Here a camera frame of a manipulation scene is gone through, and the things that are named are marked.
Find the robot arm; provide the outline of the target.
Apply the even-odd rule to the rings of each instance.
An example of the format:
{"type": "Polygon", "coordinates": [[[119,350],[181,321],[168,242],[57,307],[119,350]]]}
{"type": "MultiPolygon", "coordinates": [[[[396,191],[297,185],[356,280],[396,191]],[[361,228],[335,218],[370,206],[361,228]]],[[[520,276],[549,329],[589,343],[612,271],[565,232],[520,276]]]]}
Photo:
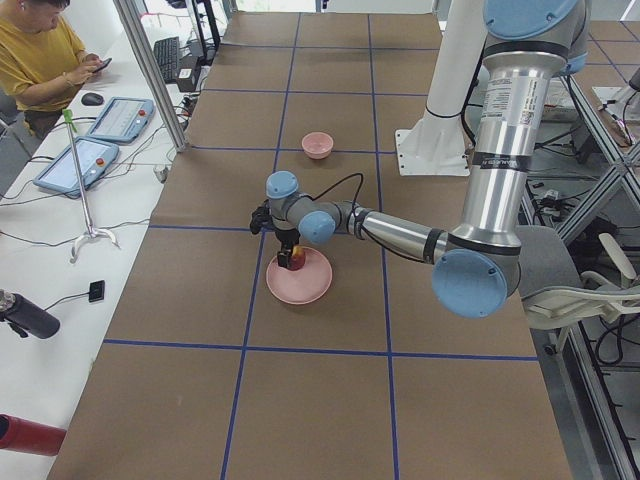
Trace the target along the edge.
{"type": "Polygon", "coordinates": [[[425,178],[426,210],[383,213],[356,199],[323,201],[289,171],[271,174],[264,210],[280,248],[266,270],[273,296],[319,299],[332,270],[317,246],[336,233],[432,266],[431,288],[450,312],[482,318],[512,294],[544,288],[558,237],[518,222],[553,78],[580,69],[587,1],[456,1],[424,114],[396,134],[399,172],[425,178]]]}

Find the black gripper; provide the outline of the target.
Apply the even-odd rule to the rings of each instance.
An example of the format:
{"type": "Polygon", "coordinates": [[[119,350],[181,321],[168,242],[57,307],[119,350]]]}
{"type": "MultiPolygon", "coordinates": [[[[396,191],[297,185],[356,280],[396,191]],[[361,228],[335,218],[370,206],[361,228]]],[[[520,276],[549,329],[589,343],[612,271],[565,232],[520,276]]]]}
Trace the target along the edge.
{"type": "Polygon", "coordinates": [[[292,269],[292,257],[294,246],[300,242],[300,233],[297,229],[274,229],[275,236],[280,242],[281,246],[277,252],[277,264],[281,268],[287,270],[292,269]]]}

